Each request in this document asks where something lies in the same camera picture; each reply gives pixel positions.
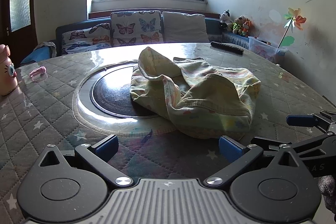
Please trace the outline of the gloved right hand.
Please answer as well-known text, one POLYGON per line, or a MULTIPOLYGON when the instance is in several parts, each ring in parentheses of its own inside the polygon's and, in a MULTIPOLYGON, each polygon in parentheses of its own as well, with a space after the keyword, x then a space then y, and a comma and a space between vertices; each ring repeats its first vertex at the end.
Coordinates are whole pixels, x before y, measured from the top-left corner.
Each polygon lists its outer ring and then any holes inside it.
POLYGON ((332 213, 336 213, 336 186, 335 176, 328 175, 320 177, 318 180, 318 187, 325 200, 326 208, 332 213))

